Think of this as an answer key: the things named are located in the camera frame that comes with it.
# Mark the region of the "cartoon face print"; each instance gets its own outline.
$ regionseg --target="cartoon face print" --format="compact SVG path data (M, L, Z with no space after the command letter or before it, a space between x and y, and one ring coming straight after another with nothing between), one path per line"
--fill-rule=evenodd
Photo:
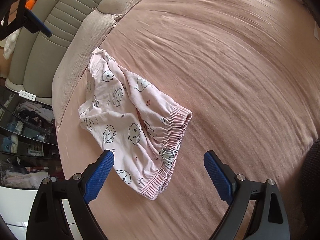
M103 133L103 141L105 143L111 143L113 142L113 138L116 135L116 130L112 125L108 125Z
M114 74L110 70L104 70L102 74L102 81L109 82L113 80Z
M165 126L165 123L168 121L166 118L164 118L164 117L161 117L161 119L160 119L161 121L162 121L162 123L163 123L163 126Z
M90 107L88 107L86 110L84 110L80 115L86 116L88 114L87 110L89 110Z
M99 101L97 100L96 96L93 98L92 107L98 107Z
M112 100L112 103L115 107L118 107L120 106L120 101L121 101L121 98L123 96L123 93L122 93L122 89L121 88L118 88L117 90L115 90L113 92L113 100Z
M87 91L88 93L90 93L90 92L91 92L91 89L92 89L92 87L91 87L91 81L87 81L87 87L85 88L85 91Z
M138 145L138 142L140 141L140 132L141 132L141 127L135 123L132 123L132 125L129 126L128 140L132 141L134 145Z
M154 138L156 136L155 130L153 130L150 127L150 124L148 124L146 121L144 121L144 123L145 123L144 128L147 130L147 133L150 135L151 138Z
M88 131L91 132L91 130L92 130L93 126L94 126L93 121L88 119L88 118L86 118L86 119L84 119L84 122L85 122L85 126L88 129Z
M146 87L151 86L151 84L143 79L143 78L137 78L137 86L134 89L137 89L139 92L142 92Z
M116 170L116 172L126 184L129 185L131 183L131 176L129 172L123 170Z
M116 62L115 59L113 57L111 57L108 53L105 53L103 55L103 58L105 61L113 60L114 62Z

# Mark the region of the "bed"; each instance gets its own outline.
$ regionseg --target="bed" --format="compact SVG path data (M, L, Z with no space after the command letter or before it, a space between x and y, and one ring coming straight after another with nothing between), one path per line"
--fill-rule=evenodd
M298 239L305 230L300 168L320 132L320 43L312 15L295 0L119 4L105 0L98 7L103 16L92 12L104 17L103 28L84 20L53 80L65 177L82 172L102 152L80 127L78 114L85 101L84 70L95 46L190 109L193 117L171 182L156 200L138 195L111 171L90 203L108 239L208 239L227 204L203 166L207 150L250 180L275 179L292 239Z

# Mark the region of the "metal screw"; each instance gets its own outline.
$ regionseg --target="metal screw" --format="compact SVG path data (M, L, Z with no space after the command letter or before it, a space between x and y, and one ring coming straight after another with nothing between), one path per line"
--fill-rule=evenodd
M74 174L74 175L72 176L72 178L73 178L74 180L78 180L78 179L81 178L81 174L80 174L80 173L76 173L76 174Z
M273 179L268 179L268 183L269 183L271 186L273 186L274 184L276 184Z
M242 175L242 174L238 174L237 175L237 179L241 180L241 181L244 181L245 180L245 176Z
M43 184L48 184L50 182L50 179L49 178L44 178L43 180L42 180L42 183Z

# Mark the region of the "blue gripper pad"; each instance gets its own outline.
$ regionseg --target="blue gripper pad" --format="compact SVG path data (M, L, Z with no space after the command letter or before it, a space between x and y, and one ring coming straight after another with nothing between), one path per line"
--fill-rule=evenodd
M88 179L85 187L85 194L83 196L83 199L87 204L89 204L91 200L97 198L103 183L113 167L114 160L113 153L109 151L100 162L97 169L93 172L92 176Z
M216 161L212 158L210 153L204 154L204 167L207 170L221 200L226 201L228 205L231 205L232 196L232 185L227 179L221 168L218 166Z

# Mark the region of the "dark fabric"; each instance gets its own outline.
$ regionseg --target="dark fabric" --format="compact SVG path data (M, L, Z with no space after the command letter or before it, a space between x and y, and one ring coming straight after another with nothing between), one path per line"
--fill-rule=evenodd
M320 210L320 138L307 153L301 174L302 211L308 226Z

